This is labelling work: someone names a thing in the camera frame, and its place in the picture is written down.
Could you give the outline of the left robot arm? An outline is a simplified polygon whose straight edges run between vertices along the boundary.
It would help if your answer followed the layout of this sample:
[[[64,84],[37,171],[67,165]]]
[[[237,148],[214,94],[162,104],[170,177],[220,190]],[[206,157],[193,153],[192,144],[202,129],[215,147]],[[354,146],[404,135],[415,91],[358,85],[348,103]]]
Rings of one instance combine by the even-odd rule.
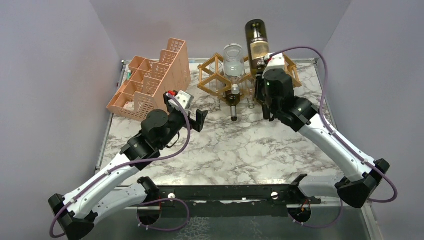
[[[180,134],[202,131],[208,112],[197,110],[190,117],[193,96],[184,91],[168,91],[163,95],[166,110],[154,109],[141,122],[141,129],[121,148],[120,152],[101,171],[75,190],[54,194],[48,204],[54,214],[53,224],[60,225],[63,236],[80,240],[100,221],[127,207],[158,202],[158,188],[148,177],[140,183],[116,191],[129,177],[141,172],[150,163],[162,161],[161,151]]]

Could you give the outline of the dark green embossed wine bottle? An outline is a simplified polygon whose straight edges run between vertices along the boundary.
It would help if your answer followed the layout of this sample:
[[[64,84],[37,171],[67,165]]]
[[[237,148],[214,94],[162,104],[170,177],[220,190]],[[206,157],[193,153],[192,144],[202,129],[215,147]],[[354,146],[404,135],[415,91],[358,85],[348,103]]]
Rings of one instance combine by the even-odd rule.
[[[263,115],[263,119],[264,120],[270,120],[271,119],[271,113],[270,110],[268,109],[268,107],[266,105],[262,105],[262,115]]]

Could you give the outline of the green Primitivo wine bottle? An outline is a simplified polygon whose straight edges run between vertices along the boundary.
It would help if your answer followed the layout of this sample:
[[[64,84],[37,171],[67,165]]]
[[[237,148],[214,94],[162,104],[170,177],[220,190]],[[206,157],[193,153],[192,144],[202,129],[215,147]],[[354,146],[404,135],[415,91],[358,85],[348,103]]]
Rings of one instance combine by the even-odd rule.
[[[237,105],[240,103],[240,93],[233,94],[231,90],[228,90],[224,94],[226,104],[230,107],[231,121],[236,122],[237,116]]]

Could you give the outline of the wooden wine rack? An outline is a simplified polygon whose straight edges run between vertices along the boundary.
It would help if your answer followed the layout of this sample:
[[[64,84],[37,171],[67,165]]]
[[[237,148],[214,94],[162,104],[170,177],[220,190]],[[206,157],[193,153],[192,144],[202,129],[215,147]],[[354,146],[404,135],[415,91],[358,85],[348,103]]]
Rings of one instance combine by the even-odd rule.
[[[244,57],[244,63],[245,75],[238,82],[242,98],[246,96],[245,81],[248,78],[254,79],[248,69],[249,60],[247,56]],[[215,53],[210,59],[197,67],[199,70],[197,87],[211,96],[217,97],[221,100],[224,99],[225,92],[231,89],[231,82],[225,78],[223,65],[223,56],[219,53]]]

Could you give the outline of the clear bottle dark label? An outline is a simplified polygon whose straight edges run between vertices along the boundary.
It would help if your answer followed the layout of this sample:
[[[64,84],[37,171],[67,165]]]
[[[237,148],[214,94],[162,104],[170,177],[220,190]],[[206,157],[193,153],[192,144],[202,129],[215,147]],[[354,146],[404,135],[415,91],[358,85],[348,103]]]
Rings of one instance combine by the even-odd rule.
[[[225,78],[231,82],[231,93],[239,95],[239,81],[246,73],[242,46],[237,43],[228,44],[223,50],[223,60],[223,72]]]

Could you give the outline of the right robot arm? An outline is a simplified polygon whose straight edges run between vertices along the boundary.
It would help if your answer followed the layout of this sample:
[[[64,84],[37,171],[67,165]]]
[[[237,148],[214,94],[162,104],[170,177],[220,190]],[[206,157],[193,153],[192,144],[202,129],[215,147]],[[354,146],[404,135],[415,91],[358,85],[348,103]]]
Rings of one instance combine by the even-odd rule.
[[[304,175],[288,190],[289,199],[300,204],[308,197],[340,198],[360,209],[380,185],[390,164],[359,150],[320,116],[316,105],[294,95],[292,78],[283,69],[255,76],[255,98],[262,104],[264,119],[281,121],[320,148],[342,171],[330,176]]]

